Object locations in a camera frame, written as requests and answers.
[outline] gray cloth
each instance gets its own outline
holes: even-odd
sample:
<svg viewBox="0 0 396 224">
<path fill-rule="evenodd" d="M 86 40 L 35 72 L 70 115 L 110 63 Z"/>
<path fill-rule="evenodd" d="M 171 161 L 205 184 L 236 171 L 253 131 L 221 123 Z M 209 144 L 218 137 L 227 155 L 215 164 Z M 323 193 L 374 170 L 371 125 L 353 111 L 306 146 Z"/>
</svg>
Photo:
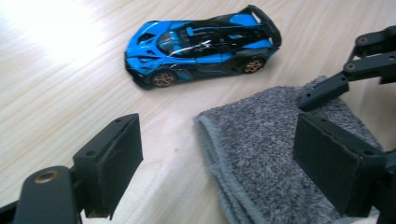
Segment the gray cloth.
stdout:
<svg viewBox="0 0 396 224">
<path fill-rule="evenodd" d="M 199 114 L 195 128 L 219 201 L 230 223 L 348 223 L 292 159 L 306 87 L 276 87 Z M 312 114 L 326 118 L 381 148 L 340 99 Z"/>
</svg>

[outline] folded towel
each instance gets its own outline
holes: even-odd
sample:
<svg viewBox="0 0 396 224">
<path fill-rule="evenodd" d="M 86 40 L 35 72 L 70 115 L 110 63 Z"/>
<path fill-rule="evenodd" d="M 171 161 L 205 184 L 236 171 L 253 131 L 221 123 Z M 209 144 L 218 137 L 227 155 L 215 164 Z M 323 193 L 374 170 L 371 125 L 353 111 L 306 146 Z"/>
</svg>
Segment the folded towel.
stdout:
<svg viewBox="0 0 396 224">
<path fill-rule="evenodd" d="M 275 87 L 194 118 L 208 170 L 230 223 L 350 223 L 293 160 L 299 95 L 305 87 Z M 313 111 L 374 147 L 375 138 L 340 99 Z"/>
</svg>

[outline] light wooden surface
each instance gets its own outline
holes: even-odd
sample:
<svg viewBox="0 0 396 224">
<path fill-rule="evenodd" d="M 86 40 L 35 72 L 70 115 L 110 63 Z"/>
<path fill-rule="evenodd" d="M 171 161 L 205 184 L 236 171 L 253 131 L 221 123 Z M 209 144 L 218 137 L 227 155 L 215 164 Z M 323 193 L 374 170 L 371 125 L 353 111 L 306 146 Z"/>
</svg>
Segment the light wooden surface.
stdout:
<svg viewBox="0 0 396 224">
<path fill-rule="evenodd" d="M 254 75 L 139 89 L 123 67 L 145 21 L 264 10 L 281 50 Z M 396 24 L 396 1 L 0 0 L 0 206 L 29 174 L 72 156 L 111 120 L 139 113 L 145 160 L 112 223 L 226 223 L 192 118 L 279 85 L 339 72 L 358 35 Z M 395 84 L 352 83 L 342 98 L 385 149 L 396 147 Z M 105 219 L 86 223 L 108 223 Z"/>
</svg>

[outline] blue toy car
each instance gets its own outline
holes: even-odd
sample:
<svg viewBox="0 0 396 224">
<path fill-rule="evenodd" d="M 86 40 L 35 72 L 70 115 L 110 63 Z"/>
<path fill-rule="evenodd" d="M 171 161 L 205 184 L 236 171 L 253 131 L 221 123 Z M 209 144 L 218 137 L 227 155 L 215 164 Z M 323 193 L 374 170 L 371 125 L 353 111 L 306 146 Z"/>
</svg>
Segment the blue toy car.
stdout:
<svg viewBox="0 0 396 224">
<path fill-rule="evenodd" d="M 130 40 L 125 68 L 143 89 L 201 77 L 251 74 L 281 45 L 258 7 L 203 21 L 149 21 Z"/>
</svg>

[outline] sports car model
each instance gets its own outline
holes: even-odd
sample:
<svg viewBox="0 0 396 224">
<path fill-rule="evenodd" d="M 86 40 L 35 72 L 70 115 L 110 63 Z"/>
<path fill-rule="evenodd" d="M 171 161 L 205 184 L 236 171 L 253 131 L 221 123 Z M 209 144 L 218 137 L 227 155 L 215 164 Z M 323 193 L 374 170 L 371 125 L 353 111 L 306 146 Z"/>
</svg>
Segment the sports car model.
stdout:
<svg viewBox="0 0 396 224">
<path fill-rule="evenodd" d="M 125 68 L 144 89 L 201 77 L 251 74 L 281 45 L 258 7 L 203 21 L 149 21 L 130 40 Z"/>
</svg>

